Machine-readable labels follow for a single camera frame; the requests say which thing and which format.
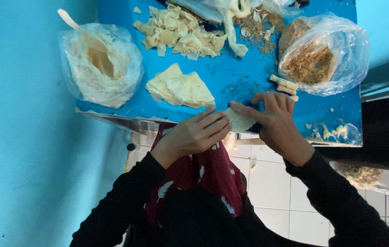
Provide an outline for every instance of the stack of pastry sheets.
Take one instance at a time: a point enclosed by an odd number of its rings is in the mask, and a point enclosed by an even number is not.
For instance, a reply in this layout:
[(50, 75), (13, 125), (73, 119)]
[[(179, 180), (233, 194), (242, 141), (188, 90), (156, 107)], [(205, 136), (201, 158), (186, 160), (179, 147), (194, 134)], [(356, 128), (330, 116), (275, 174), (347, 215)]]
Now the stack of pastry sheets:
[(196, 72), (184, 75), (177, 63), (156, 74), (146, 88), (151, 96), (171, 105), (186, 105), (193, 108), (215, 105), (214, 97)]

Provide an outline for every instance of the black long-sleeve shirt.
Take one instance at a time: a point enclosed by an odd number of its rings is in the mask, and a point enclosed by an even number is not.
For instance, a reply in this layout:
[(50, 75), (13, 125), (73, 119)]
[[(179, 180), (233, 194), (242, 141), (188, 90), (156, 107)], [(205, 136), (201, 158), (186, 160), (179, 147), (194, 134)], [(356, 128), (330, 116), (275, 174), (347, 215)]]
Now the black long-sleeve shirt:
[[(318, 152), (303, 167), (285, 163), (286, 171), (309, 188), (310, 203), (334, 226), (330, 246), (389, 246), (389, 227), (377, 211)], [(115, 181), (73, 234), (71, 246), (117, 245), (129, 225), (133, 226), (131, 246), (308, 246), (266, 228), (247, 196), (245, 214), (233, 219), (220, 198), (202, 188), (169, 192), (160, 216), (163, 228), (158, 235), (150, 234), (142, 207), (164, 173), (148, 153)]]

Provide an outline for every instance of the black sleeve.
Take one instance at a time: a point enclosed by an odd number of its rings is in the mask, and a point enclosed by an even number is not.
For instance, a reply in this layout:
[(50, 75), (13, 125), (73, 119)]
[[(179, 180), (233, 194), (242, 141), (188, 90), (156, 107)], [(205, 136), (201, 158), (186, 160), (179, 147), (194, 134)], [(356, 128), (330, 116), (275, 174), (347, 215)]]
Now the black sleeve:
[(318, 151), (302, 167), (285, 163), (286, 171), (309, 188), (311, 205), (334, 226), (329, 246), (389, 246), (389, 227), (378, 212)]
[(115, 246), (131, 220), (142, 213), (151, 189), (164, 179), (165, 170), (150, 152), (122, 174), (98, 206), (72, 235), (70, 246)]

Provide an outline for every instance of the blue wall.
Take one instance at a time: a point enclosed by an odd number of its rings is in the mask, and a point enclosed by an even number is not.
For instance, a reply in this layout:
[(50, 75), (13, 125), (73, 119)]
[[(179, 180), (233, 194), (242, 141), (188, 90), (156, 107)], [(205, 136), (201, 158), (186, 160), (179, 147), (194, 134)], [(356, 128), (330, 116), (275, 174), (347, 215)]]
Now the blue wall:
[(129, 133), (74, 113), (56, 38), (97, 0), (0, 0), (0, 246), (66, 246), (126, 162)]
[(370, 68), (389, 61), (389, 1), (356, 0), (358, 25), (370, 37)]

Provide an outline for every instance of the white plastic spoon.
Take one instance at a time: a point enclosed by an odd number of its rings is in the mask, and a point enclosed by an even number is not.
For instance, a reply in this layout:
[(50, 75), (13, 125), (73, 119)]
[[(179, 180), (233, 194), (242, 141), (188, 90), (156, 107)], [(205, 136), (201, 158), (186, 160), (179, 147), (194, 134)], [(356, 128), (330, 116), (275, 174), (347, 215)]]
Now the white plastic spoon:
[(93, 37), (88, 31), (81, 28), (70, 16), (69, 14), (64, 11), (63, 9), (58, 9), (57, 13), (60, 15), (60, 17), (73, 29), (80, 31), (83, 35), (83, 39), (88, 44), (89, 47), (92, 47), (100, 52), (107, 53), (106, 46), (98, 40), (96, 37)]

